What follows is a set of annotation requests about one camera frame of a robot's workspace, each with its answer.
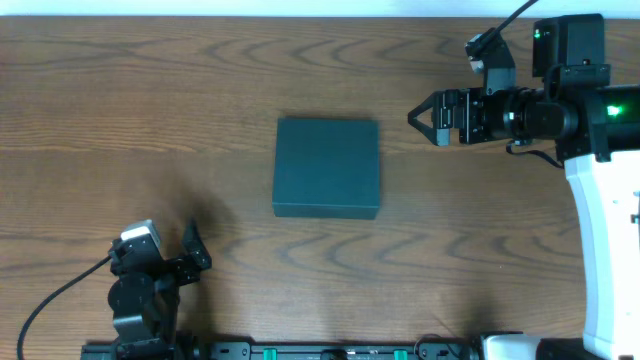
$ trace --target green led light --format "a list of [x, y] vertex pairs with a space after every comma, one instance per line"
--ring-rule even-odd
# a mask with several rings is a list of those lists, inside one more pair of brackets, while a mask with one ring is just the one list
[[622, 113], [622, 107], [620, 106], [607, 106], [607, 114], [609, 116], [617, 116]]

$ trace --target teal box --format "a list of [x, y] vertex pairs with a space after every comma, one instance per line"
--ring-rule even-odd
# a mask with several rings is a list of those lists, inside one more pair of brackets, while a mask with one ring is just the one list
[[282, 217], [374, 219], [380, 208], [378, 124], [279, 119], [272, 204]]

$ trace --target table surface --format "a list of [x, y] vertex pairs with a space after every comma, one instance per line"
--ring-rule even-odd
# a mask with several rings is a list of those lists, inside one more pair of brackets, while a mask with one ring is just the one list
[[[436, 148], [406, 124], [432, 91], [479, 86], [463, 44], [495, 19], [0, 19], [0, 357], [29, 313], [155, 220], [175, 255], [195, 217], [213, 258], [179, 323], [256, 341], [579, 336], [585, 286], [564, 173], [504, 141]], [[531, 79], [531, 20], [505, 31]], [[640, 81], [640, 22], [608, 22], [614, 83]], [[381, 128], [375, 221], [276, 218], [276, 122]], [[540, 144], [551, 150], [553, 144]], [[104, 267], [54, 300], [29, 359], [111, 340]]]

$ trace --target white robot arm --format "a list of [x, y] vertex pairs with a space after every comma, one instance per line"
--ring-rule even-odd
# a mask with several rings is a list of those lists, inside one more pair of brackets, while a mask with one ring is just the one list
[[584, 347], [640, 358], [640, 151], [565, 162], [578, 208], [587, 282]]

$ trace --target wooden table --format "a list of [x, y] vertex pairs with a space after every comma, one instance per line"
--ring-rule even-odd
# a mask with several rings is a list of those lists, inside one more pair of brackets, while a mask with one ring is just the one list
[[[167, 255], [195, 216], [214, 265], [180, 328], [256, 341], [579, 336], [585, 288], [564, 173], [504, 142], [436, 148], [406, 124], [479, 86], [463, 44], [495, 19], [0, 19], [0, 357], [29, 313], [152, 218]], [[530, 77], [530, 20], [504, 34]], [[608, 22], [615, 83], [640, 81], [640, 23]], [[375, 221], [275, 218], [280, 116], [380, 122]], [[543, 148], [551, 149], [545, 143]], [[112, 340], [108, 267], [34, 322], [28, 359]]]

